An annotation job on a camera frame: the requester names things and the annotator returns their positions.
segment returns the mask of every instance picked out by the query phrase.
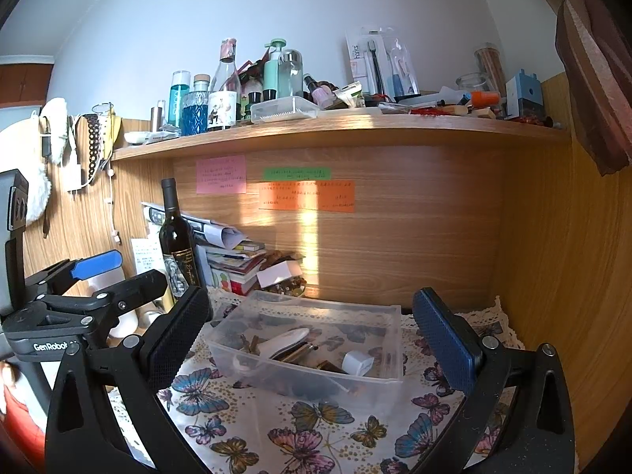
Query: orange cap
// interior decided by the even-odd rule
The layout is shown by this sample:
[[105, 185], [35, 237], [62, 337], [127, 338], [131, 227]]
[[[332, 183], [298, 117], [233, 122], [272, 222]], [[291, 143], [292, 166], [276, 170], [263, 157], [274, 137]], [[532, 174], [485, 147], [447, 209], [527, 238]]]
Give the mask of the orange cap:
[[490, 107], [500, 103], [500, 93], [472, 91], [472, 106], [475, 109]]

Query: green sticky note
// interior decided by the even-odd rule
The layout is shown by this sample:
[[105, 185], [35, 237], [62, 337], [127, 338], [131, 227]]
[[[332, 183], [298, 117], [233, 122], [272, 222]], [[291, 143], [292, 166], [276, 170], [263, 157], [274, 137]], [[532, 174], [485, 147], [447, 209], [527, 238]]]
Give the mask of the green sticky note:
[[267, 167], [263, 170], [264, 182], [300, 180], [331, 180], [329, 167]]

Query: transparent plastic bin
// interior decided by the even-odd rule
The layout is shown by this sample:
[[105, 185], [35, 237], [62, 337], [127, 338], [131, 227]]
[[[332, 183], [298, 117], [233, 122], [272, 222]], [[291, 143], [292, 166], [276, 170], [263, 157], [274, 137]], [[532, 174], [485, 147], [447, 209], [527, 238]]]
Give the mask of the transparent plastic bin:
[[[268, 340], [291, 329], [311, 329], [318, 346], [301, 365], [240, 351], [244, 335]], [[220, 373], [243, 384], [315, 403], [371, 410], [386, 415], [397, 402], [403, 379], [401, 307], [356, 305], [255, 291], [208, 337]], [[364, 376], [312, 369], [322, 360], [340, 367], [344, 354], [363, 351], [375, 358]]]
[[301, 96], [287, 96], [278, 100], [255, 103], [250, 107], [252, 123], [273, 123], [293, 119], [312, 119], [318, 116], [318, 105]]

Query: curtain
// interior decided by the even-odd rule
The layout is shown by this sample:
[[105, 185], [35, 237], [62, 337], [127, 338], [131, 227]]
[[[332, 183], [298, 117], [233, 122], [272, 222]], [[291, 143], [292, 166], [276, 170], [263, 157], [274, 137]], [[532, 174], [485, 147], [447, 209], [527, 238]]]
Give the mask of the curtain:
[[564, 64], [577, 140], [602, 175], [632, 158], [632, 49], [602, 0], [564, 0], [555, 48]]

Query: dark wine bottle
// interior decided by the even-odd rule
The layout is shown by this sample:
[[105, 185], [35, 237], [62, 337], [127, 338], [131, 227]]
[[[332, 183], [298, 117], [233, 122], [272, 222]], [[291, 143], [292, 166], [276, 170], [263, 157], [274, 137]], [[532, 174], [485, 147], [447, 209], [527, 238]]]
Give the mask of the dark wine bottle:
[[160, 227], [160, 249], [167, 272], [167, 281], [173, 298], [177, 301], [189, 286], [200, 286], [200, 277], [193, 250], [193, 230], [180, 214], [176, 180], [162, 180], [164, 199], [164, 223]]

